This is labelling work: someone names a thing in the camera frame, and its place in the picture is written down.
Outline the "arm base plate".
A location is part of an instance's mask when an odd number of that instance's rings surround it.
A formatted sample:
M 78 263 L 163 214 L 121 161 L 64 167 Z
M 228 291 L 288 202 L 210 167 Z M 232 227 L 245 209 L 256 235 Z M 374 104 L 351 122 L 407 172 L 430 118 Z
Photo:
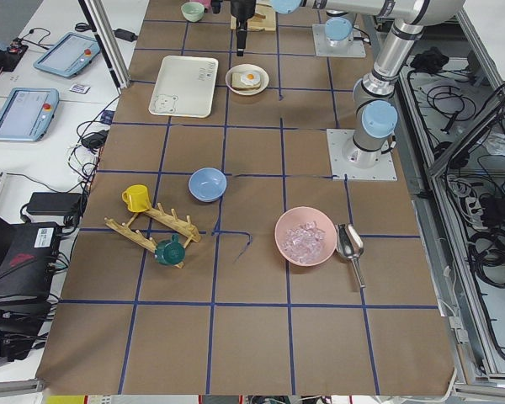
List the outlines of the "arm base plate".
M 396 181 L 388 141 L 379 151 L 362 151 L 354 144 L 354 130 L 327 129 L 331 176 L 335 180 Z
M 316 56 L 338 58 L 366 57 L 364 43 L 357 39 L 356 34 L 358 31 L 356 29 L 344 40 L 330 40 L 326 36 L 325 28 L 325 24 L 312 25 Z

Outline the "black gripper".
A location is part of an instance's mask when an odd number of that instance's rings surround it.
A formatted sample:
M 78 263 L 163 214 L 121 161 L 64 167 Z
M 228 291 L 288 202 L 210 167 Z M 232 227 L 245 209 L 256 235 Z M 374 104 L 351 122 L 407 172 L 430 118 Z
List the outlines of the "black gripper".
M 231 0 L 231 16 L 236 19 L 237 56 L 244 56 L 247 45 L 247 22 L 256 12 L 255 0 Z

